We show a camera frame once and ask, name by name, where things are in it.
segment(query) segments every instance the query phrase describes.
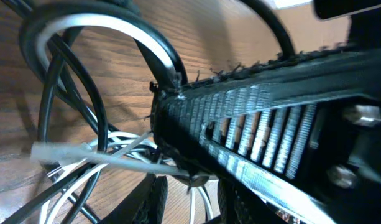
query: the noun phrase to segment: wooden table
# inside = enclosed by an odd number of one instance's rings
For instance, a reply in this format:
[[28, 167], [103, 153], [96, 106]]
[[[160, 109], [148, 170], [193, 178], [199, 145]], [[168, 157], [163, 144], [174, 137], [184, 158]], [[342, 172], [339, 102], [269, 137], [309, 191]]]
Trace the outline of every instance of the wooden table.
[[[163, 33], [180, 54], [189, 80], [212, 75], [241, 63], [250, 66], [279, 53], [268, 27], [245, 5], [235, 0], [139, 0], [146, 21]], [[276, 12], [292, 36], [296, 49], [316, 50], [346, 38], [346, 18], [318, 21], [310, 5]], [[21, 19], [0, 2], [0, 222], [51, 185], [40, 165], [29, 159], [36, 139], [42, 85], [27, 68], [17, 45]], [[153, 76], [134, 41], [101, 28], [86, 28], [74, 51], [90, 71], [108, 114], [109, 122], [123, 131], [142, 134], [149, 129]], [[88, 99], [84, 88], [80, 93]], [[52, 111], [51, 141], [85, 142], [96, 135], [80, 114], [60, 100]], [[105, 169], [88, 204], [106, 216], [143, 178], [143, 174]], [[169, 178], [164, 223], [186, 223], [190, 197], [186, 186]], [[218, 214], [216, 183], [208, 184]], [[196, 194], [196, 223], [204, 220], [204, 207]], [[57, 220], [70, 208], [61, 209]], [[28, 223], [35, 223], [33, 215]], [[86, 223], [78, 215], [75, 223]]]

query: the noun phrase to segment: bolt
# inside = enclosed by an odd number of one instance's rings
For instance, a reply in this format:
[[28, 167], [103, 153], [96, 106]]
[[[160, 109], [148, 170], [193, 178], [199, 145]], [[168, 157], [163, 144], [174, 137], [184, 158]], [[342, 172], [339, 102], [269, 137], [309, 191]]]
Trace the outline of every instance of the bolt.
[[349, 189], [356, 183], [356, 175], [348, 168], [338, 165], [327, 171], [328, 179], [338, 187]]
[[343, 111], [343, 117], [352, 124], [372, 127], [381, 123], [381, 111], [378, 106], [355, 105]]

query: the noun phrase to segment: tangled cable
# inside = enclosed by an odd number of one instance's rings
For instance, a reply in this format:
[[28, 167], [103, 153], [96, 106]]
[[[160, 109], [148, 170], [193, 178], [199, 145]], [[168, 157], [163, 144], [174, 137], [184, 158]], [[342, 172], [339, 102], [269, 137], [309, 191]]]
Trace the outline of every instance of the tangled cable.
[[[150, 164], [147, 155], [159, 153], [157, 146], [145, 138], [134, 134], [120, 132], [108, 123], [106, 111], [99, 91], [82, 65], [71, 51], [71, 45], [84, 26], [107, 27], [118, 30], [134, 38], [142, 55], [151, 69], [159, 88], [177, 88], [186, 84], [188, 79], [183, 62], [169, 41], [150, 24], [140, 18], [139, 9], [132, 1], [83, 1], [55, 2], [35, 7], [31, 0], [1, 0], [20, 15], [24, 22], [19, 31], [19, 46], [29, 68], [44, 83], [39, 111], [38, 141], [48, 142], [48, 127], [52, 103], [55, 95], [78, 110], [85, 121], [92, 127], [98, 138], [88, 143], [99, 152], [107, 152], [113, 148], [114, 156], [126, 155]], [[261, 1], [246, 1], [269, 27], [272, 28], [282, 47], [283, 56], [288, 58], [295, 54], [291, 40], [285, 29], [274, 14]], [[64, 30], [62, 36], [57, 33]], [[46, 47], [51, 51], [51, 61], [47, 57]], [[92, 105], [85, 102], [79, 94], [76, 85], [68, 71], [67, 65], [75, 72], [91, 98]], [[100, 170], [106, 164], [93, 164], [80, 159], [74, 163], [44, 165], [48, 176], [54, 184], [42, 192], [16, 213], [7, 218], [4, 223], [20, 223], [31, 213], [41, 209], [39, 223], [52, 223], [59, 208], [66, 199], [74, 204], [66, 214], [62, 223], [70, 223], [78, 212], [92, 223], [100, 219], [85, 202], [100, 176]], [[83, 182], [87, 181], [80, 195], [73, 192]], [[208, 220], [213, 218], [211, 202], [205, 188], [199, 187], [206, 206]], [[59, 192], [60, 199], [48, 214], [49, 200]], [[194, 220], [194, 192], [191, 191], [191, 223]]]

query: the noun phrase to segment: cable connector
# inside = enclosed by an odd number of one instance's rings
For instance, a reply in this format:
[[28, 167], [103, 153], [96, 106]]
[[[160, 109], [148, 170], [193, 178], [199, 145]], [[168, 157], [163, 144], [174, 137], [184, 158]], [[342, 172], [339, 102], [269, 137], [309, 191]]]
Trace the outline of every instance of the cable connector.
[[73, 158], [71, 154], [73, 151], [91, 152], [92, 148], [87, 143], [76, 145], [60, 142], [35, 142], [31, 149], [30, 158], [45, 163], [58, 161], [63, 170], [66, 170], [84, 161], [84, 159]]

